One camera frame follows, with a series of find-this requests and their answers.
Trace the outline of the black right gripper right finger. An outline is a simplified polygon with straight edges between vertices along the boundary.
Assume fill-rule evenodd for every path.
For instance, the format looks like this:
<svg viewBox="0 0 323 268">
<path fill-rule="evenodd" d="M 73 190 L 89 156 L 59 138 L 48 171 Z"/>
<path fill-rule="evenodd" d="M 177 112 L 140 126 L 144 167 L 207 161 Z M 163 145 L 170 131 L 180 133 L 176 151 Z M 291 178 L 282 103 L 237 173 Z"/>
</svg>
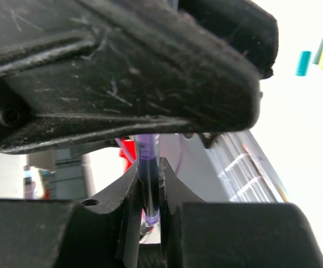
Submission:
<svg viewBox="0 0 323 268">
<path fill-rule="evenodd" d="M 167 267 L 323 267 L 291 203 L 208 203 L 160 160 L 161 254 Z"/>
</svg>

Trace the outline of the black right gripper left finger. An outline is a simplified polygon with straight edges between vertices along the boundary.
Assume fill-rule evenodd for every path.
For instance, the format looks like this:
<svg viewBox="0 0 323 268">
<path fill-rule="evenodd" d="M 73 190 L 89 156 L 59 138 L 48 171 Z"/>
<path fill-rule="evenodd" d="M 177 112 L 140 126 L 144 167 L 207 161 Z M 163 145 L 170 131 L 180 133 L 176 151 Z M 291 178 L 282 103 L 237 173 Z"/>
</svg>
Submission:
<svg viewBox="0 0 323 268">
<path fill-rule="evenodd" d="M 0 267 L 136 267 L 136 166 L 78 203 L 0 199 Z"/>
</svg>

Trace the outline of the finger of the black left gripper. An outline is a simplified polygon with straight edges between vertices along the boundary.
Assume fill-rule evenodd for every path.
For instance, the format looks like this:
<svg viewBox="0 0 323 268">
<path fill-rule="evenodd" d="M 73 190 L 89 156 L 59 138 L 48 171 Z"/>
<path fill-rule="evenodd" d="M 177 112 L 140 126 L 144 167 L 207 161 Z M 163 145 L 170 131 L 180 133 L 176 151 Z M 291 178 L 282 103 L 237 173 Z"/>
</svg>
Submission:
<svg viewBox="0 0 323 268">
<path fill-rule="evenodd" d="M 245 0 L 185 0 L 179 9 L 245 56 L 262 79 L 273 76 L 279 29 L 270 13 Z"/>
<path fill-rule="evenodd" d="M 0 152 L 255 125 L 259 73 L 161 1 L 0 1 Z"/>
</svg>

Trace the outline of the teal pen cap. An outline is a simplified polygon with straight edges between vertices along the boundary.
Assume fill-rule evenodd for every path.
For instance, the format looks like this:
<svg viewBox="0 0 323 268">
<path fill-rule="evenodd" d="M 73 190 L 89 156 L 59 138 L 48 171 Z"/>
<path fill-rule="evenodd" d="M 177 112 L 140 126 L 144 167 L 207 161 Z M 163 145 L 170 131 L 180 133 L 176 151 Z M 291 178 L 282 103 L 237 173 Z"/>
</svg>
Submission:
<svg viewBox="0 0 323 268">
<path fill-rule="evenodd" d="M 310 51 L 301 51 L 298 59 L 298 63 L 297 63 L 296 76 L 306 76 L 310 59 L 311 59 Z"/>
</svg>

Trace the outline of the dark green pen cap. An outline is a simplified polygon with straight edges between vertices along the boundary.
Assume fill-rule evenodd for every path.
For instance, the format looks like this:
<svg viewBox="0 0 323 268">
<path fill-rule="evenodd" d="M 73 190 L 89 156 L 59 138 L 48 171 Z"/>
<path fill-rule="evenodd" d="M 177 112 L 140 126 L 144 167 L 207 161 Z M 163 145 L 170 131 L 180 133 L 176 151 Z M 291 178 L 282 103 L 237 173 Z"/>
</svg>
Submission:
<svg viewBox="0 0 323 268">
<path fill-rule="evenodd" d="M 313 62 L 312 62 L 313 64 L 315 64 L 315 65 L 319 64 L 322 52 L 323 52 L 323 38 L 322 38 L 322 40 L 317 48 L 316 54 L 313 58 Z"/>
</svg>

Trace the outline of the black thin pen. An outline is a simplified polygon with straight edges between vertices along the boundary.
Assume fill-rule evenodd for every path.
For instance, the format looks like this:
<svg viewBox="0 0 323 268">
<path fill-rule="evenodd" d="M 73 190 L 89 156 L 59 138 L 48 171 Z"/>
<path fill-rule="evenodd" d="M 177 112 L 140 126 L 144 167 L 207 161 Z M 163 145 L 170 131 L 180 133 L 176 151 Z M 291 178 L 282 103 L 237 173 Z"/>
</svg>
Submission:
<svg viewBox="0 0 323 268">
<path fill-rule="evenodd" d="M 145 221 L 153 226 L 159 220 L 160 135 L 136 135 L 134 141 Z"/>
</svg>

